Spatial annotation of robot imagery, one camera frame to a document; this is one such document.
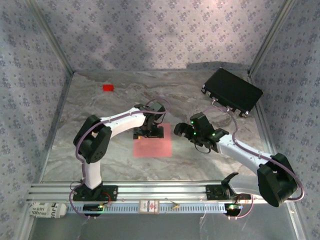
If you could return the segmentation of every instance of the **black box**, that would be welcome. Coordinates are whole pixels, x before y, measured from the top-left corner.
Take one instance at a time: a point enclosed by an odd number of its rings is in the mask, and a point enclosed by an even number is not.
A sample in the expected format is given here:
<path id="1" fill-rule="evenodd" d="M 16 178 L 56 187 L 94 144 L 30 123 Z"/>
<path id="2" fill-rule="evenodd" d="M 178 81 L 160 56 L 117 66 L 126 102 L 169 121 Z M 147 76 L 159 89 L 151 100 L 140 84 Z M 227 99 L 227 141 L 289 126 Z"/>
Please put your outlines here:
<path id="1" fill-rule="evenodd" d="M 220 68 L 202 86 L 202 93 L 233 112 L 240 110 L 239 116 L 246 117 L 263 92 L 231 72 Z"/>

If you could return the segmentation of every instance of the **small tag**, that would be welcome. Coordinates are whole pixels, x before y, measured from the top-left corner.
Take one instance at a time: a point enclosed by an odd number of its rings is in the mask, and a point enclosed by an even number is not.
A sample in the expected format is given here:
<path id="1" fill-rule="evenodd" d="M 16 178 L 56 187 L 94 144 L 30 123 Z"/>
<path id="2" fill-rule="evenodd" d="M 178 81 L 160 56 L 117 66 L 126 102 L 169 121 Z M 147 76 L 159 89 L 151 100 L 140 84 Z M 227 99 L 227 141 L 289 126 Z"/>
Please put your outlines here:
<path id="1" fill-rule="evenodd" d="M 140 200 L 139 213 L 140 214 L 159 214 L 160 212 L 159 200 Z"/>

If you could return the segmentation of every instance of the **patterned wallpaper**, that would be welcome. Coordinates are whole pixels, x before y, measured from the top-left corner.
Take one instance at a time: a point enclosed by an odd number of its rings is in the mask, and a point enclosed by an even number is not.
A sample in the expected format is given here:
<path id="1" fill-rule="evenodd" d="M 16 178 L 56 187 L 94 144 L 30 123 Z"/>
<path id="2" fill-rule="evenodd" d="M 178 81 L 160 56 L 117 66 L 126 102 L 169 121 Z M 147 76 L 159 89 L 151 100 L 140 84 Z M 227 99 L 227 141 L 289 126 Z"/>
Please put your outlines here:
<path id="1" fill-rule="evenodd" d="M 39 180 L 66 76 L 24 1 L 0 1 L 0 239 Z"/>
<path id="2" fill-rule="evenodd" d="M 320 2 L 299 0 L 254 77 L 279 152 L 306 188 L 298 203 L 320 239 Z"/>
<path id="3" fill-rule="evenodd" d="M 77 71 L 246 70 L 284 0 L 42 0 Z"/>

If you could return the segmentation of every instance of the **white label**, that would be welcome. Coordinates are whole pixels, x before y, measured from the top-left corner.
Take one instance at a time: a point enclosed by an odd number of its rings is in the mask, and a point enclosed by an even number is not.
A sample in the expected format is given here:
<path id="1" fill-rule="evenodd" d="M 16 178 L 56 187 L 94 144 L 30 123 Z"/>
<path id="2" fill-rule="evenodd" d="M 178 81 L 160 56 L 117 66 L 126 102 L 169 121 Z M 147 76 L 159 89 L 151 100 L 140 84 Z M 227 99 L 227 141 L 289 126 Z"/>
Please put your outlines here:
<path id="1" fill-rule="evenodd" d="M 140 200 L 139 213 L 140 214 L 159 214 L 159 200 Z"/>
<path id="2" fill-rule="evenodd" d="M 48 212 L 49 203 L 35 202 L 32 204 L 30 214 L 36 216 L 45 216 Z"/>

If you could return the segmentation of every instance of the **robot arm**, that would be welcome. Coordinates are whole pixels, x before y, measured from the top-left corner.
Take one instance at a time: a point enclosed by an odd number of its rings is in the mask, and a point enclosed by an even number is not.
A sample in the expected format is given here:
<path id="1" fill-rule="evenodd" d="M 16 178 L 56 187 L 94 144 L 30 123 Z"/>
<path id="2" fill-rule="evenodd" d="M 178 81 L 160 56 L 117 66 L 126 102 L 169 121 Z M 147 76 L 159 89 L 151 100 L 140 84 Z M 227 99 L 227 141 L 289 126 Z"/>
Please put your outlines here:
<path id="1" fill-rule="evenodd" d="M 94 190 L 102 184 L 100 159 L 106 154 L 109 141 L 112 137 L 129 129 L 134 129 L 135 135 L 146 138 L 163 137 L 163 128 L 155 124 L 155 121 L 161 115 L 145 112 L 133 114 L 139 111 L 164 112 L 165 108 L 160 103 L 155 103 L 151 107 L 139 104 L 126 112 L 110 117 L 98 118 L 95 115 L 91 115 L 74 138 L 73 144 L 77 146 L 80 138 L 88 129 L 99 122 L 104 122 L 104 124 L 100 124 L 93 129 L 91 134 L 88 134 L 84 138 L 79 147 L 79 154 L 85 159 L 84 184 L 90 190 Z"/>
<path id="2" fill-rule="evenodd" d="M 277 153 L 272 156 L 238 140 L 235 144 L 231 134 L 221 128 L 214 129 L 202 112 L 193 115 L 190 122 L 191 125 L 184 122 L 178 123 L 175 126 L 174 134 L 177 136 L 184 134 L 195 145 L 204 146 L 217 153 L 230 156 L 257 175 L 257 177 L 247 177 L 238 173 L 230 174 L 221 182 L 230 197 L 236 194 L 258 193 L 267 203 L 278 207 L 298 189 L 296 181 L 290 174 L 263 158 L 274 160 L 293 172 L 284 155 Z"/>

